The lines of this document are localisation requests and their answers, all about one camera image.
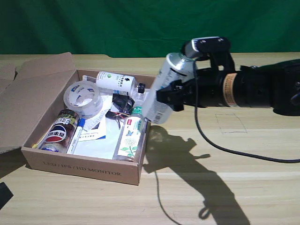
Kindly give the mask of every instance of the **white plastic bottle with label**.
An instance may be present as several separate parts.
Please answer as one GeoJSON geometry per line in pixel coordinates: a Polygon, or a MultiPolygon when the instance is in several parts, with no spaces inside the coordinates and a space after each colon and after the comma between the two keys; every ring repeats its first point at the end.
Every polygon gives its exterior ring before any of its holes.
{"type": "Polygon", "coordinates": [[[145,84],[138,83],[133,76],[101,71],[97,75],[96,85],[102,92],[131,96],[145,84]]]}
{"type": "Polygon", "coordinates": [[[154,80],[149,94],[142,105],[142,115],[152,123],[166,122],[172,113],[172,108],[156,100],[156,91],[168,86],[171,82],[182,80],[186,82],[194,78],[194,60],[181,53],[169,53],[154,80]]]}
{"type": "Polygon", "coordinates": [[[134,108],[124,121],[113,155],[114,160],[138,162],[142,151],[146,120],[142,116],[143,93],[134,93],[134,108]]]}

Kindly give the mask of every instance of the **tape roll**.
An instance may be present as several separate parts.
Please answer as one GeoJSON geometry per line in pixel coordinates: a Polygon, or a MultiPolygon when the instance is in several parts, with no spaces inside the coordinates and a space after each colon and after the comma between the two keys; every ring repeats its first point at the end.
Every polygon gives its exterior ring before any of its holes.
{"type": "Polygon", "coordinates": [[[64,102],[68,109],[84,119],[95,116],[102,108],[99,88],[90,81],[78,81],[70,85],[65,91],[64,102]]]}

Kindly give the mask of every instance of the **green backdrop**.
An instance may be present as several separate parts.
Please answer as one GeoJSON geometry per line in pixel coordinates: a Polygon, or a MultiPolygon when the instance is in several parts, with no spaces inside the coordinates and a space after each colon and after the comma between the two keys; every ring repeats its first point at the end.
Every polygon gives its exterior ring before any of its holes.
{"type": "Polygon", "coordinates": [[[0,0],[0,54],[164,57],[192,38],[300,52],[300,0],[0,0]]]}

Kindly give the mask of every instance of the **white aerosol can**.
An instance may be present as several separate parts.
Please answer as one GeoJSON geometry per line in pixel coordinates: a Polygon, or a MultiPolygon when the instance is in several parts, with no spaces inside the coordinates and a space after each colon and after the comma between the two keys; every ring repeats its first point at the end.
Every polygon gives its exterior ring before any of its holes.
{"type": "Polygon", "coordinates": [[[182,82],[186,82],[192,79],[194,77],[193,68],[193,59],[178,52],[167,54],[165,62],[142,105],[142,115],[155,124],[166,122],[172,113],[172,108],[157,101],[156,91],[167,87],[173,81],[182,80],[182,82]]]}

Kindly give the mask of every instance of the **wooden table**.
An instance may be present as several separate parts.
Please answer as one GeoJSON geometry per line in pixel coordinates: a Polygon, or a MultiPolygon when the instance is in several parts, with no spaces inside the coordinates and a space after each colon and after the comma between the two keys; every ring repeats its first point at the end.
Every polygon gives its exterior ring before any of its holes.
{"type": "MultiPolygon", "coordinates": [[[[0,55],[0,67],[41,55],[0,55]]],[[[294,53],[233,54],[240,65],[300,58],[294,53]]],[[[77,68],[156,75],[162,58],[75,55],[77,68]]],[[[234,150],[300,158],[300,118],[271,109],[199,109],[205,134],[234,150]]],[[[139,186],[35,171],[18,150],[0,155],[0,182],[14,197],[1,225],[298,225],[299,164],[236,156],[211,147],[198,133],[194,109],[152,126],[139,186]]]]}

